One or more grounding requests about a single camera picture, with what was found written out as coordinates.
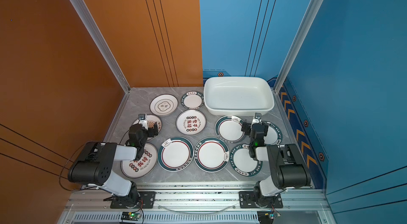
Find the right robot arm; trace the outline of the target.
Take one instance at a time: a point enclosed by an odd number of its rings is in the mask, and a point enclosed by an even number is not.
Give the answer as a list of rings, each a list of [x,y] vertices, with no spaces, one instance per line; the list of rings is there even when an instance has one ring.
[[[310,186],[312,178],[297,144],[266,145],[269,130],[265,122],[242,125],[242,132],[250,137],[249,156],[266,161],[270,176],[254,186],[254,202],[260,208],[272,206],[287,189]]]

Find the white plate red characters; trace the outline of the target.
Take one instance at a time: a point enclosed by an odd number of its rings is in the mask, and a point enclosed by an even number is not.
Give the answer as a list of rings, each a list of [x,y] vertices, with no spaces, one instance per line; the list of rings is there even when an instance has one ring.
[[[182,112],[176,120],[177,130],[184,135],[196,135],[206,127],[207,119],[198,110],[187,110]]]

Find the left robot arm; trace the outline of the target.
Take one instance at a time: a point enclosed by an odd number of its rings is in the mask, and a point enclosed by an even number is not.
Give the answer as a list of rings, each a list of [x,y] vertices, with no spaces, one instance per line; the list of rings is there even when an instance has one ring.
[[[106,200],[113,207],[135,208],[154,202],[154,193],[140,194],[135,178],[150,173],[158,162],[156,148],[148,138],[159,134],[156,122],[139,120],[130,126],[124,145],[114,142],[87,142],[70,167],[67,178],[90,189],[102,189],[111,195]]]

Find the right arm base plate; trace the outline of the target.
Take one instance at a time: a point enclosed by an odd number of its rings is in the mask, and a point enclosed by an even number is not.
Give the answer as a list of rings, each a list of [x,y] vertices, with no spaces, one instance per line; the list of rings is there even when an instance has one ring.
[[[240,191],[238,193],[240,208],[274,208],[282,209],[283,200],[280,195],[278,196],[257,196],[253,191]]]

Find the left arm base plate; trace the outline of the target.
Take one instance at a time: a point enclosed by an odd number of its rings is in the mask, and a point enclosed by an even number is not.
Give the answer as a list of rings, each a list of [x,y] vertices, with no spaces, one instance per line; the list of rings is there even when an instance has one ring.
[[[152,209],[156,192],[142,191],[111,201],[111,209]]]

